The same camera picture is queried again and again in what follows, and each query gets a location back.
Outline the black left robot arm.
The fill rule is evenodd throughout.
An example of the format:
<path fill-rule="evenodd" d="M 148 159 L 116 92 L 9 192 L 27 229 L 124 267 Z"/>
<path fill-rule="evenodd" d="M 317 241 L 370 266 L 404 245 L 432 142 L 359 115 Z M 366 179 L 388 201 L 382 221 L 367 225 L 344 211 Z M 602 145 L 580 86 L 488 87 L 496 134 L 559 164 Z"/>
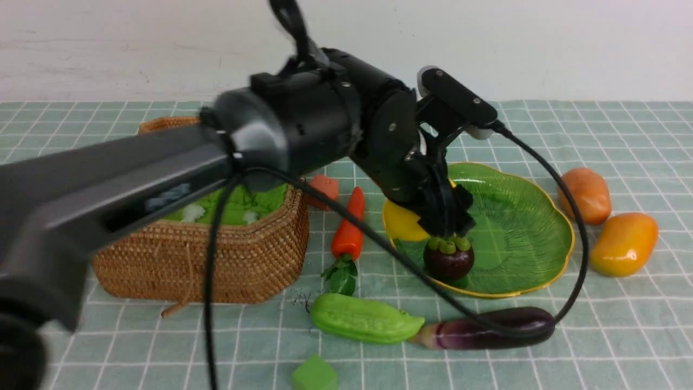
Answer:
<path fill-rule="evenodd" d="M 436 67 L 421 100 L 337 49 L 218 96 L 200 123 L 2 165 L 2 388 L 38 389 L 38 329 L 77 328 L 88 264 L 101 249 L 226 185 L 297 181 L 349 157 L 435 236 L 464 235 L 472 197 L 448 182 L 446 147 L 495 109 Z"/>

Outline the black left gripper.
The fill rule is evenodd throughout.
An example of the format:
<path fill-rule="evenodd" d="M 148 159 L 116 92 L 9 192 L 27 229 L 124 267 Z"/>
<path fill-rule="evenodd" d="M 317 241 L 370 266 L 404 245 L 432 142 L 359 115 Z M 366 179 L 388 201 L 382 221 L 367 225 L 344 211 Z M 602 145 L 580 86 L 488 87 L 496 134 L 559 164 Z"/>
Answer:
<path fill-rule="evenodd" d="M 465 237 L 476 226 L 472 193 L 448 181 L 447 146 L 461 116 L 437 97 L 408 89 L 361 92 L 361 140 L 351 160 L 391 202 L 419 216 L 430 235 Z"/>

